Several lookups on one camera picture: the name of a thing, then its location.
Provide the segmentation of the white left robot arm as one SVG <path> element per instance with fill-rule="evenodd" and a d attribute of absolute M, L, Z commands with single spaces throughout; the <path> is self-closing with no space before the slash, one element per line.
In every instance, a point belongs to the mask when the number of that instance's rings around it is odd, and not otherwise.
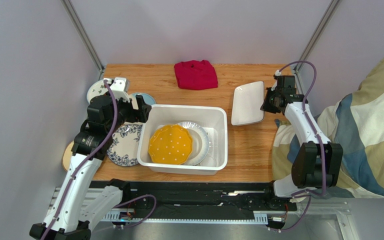
<path fill-rule="evenodd" d="M 60 192 L 45 219 L 31 226 L 29 235 L 36 240 L 88 240 L 103 217 L 131 196 L 130 184 L 109 181 L 103 191 L 85 209 L 82 205 L 94 175 L 113 143 L 112 133 L 124 123 L 145 123 L 152 107 L 142 95 L 116 99 L 109 93 L 94 97 L 87 107 L 87 118 L 80 127 L 71 149 L 69 168 Z"/>

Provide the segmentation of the yellow polka dot plate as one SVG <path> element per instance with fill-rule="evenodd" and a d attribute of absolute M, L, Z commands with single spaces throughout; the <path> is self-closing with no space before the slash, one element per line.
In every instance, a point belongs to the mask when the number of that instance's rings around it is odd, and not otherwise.
<path fill-rule="evenodd" d="M 178 124 L 164 125 L 149 140 L 148 154 L 155 164 L 182 165 L 193 152 L 194 140 Z"/>

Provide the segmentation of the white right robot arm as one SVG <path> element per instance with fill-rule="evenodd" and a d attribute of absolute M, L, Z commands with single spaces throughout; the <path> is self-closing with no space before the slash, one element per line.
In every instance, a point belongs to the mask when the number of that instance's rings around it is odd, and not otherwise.
<path fill-rule="evenodd" d="M 261 110 L 282 113 L 292 124 L 300 148 L 290 175 L 273 183 L 279 198 L 313 194 L 322 197 L 339 178 L 343 148 L 332 143 L 313 118 L 307 97 L 298 94 L 293 75 L 275 74 L 275 85 L 268 87 Z"/>

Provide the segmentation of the white rectangular plate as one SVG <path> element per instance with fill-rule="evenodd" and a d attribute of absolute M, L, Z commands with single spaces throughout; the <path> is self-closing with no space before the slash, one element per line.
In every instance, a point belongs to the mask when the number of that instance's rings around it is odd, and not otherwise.
<path fill-rule="evenodd" d="M 235 88 L 233 94 L 231 124 L 243 126 L 259 123 L 264 119 L 261 107 L 264 103 L 265 84 L 256 81 Z"/>

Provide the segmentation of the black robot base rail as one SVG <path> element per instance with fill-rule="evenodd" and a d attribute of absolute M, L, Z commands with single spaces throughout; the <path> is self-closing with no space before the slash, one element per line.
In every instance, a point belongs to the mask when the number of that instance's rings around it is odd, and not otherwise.
<path fill-rule="evenodd" d="M 104 220 L 120 224 L 151 221 L 251 222 L 258 212 L 294 213 L 297 205 L 276 197 L 268 182 L 140 182 L 132 181 L 123 201 L 147 195 L 109 212 Z"/>

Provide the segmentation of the white round plate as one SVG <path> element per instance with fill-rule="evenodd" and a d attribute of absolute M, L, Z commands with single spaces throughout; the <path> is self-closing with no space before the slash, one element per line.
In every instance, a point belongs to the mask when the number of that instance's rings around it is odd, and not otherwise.
<path fill-rule="evenodd" d="M 210 139 L 206 130 L 199 124 L 192 121 L 182 121 L 177 123 L 177 125 L 185 128 L 189 132 L 193 143 L 192 153 L 183 165 L 199 165 L 207 156 L 210 149 Z"/>

